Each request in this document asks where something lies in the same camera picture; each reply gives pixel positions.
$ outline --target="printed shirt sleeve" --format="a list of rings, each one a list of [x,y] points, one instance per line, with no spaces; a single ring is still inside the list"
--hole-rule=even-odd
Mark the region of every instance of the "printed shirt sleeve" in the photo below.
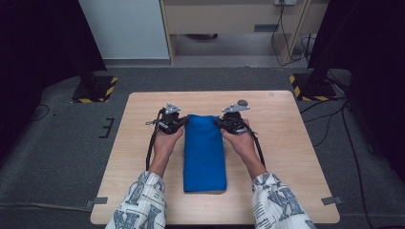
[[[315,228],[295,195],[277,176],[259,175],[252,186],[256,228]]]
[[[133,183],[106,228],[164,228],[166,200],[164,182],[156,174],[145,171]]]

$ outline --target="blue pouch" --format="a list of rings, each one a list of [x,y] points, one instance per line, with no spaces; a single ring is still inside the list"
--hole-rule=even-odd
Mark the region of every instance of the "blue pouch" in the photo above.
[[[194,114],[188,117],[184,135],[184,192],[223,192],[227,185],[224,143],[220,128],[214,124],[220,118]]]

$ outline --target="metal bracket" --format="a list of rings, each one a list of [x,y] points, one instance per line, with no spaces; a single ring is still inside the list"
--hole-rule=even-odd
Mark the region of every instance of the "metal bracket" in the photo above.
[[[241,112],[245,110],[250,110],[249,106],[247,105],[246,100],[239,100],[238,104],[233,104],[230,105],[227,108],[223,108],[223,113],[236,113],[236,112]]]
[[[166,105],[166,111],[165,111],[165,113],[166,113],[167,115],[170,115],[170,114],[172,114],[172,113],[176,113],[176,112],[179,112],[179,111],[181,111],[181,108],[180,108],[180,107],[176,107],[175,105],[173,105],[173,104],[171,104],[171,103],[167,103],[167,105]]]

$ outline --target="gray floor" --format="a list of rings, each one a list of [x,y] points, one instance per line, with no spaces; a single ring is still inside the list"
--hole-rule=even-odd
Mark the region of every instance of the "gray floor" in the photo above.
[[[174,66],[147,65],[110,68],[118,76],[112,97],[106,103],[71,104],[78,77],[51,86],[42,104],[21,135],[7,165],[0,171],[0,202],[42,202],[84,208],[96,197],[108,161],[125,102],[131,92],[289,90],[288,76],[306,69],[297,61],[281,67],[269,43],[269,33],[221,35],[217,39],[182,36]],[[350,75],[334,71],[348,81]],[[336,89],[339,96],[343,94]],[[318,105],[303,113],[304,120],[331,114],[344,100]],[[297,101],[302,111],[314,102]],[[363,178],[364,197],[375,228],[405,225],[405,184],[390,169],[384,156],[369,153],[352,113],[344,112]],[[102,126],[114,118],[106,139]],[[351,145],[341,114],[306,122],[330,190],[344,202],[337,205],[341,220],[318,228],[369,228],[361,201],[360,183]],[[35,208],[0,208],[1,228],[102,228],[90,222],[90,213]],[[168,228],[191,228],[168,226]],[[198,228],[252,228],[252,226],[199,226]]]

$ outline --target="wall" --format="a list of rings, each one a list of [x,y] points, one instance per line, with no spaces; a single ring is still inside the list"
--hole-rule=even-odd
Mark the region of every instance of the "wall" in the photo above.
[[[79,0],[103,59],[169,59],[159,0]]]

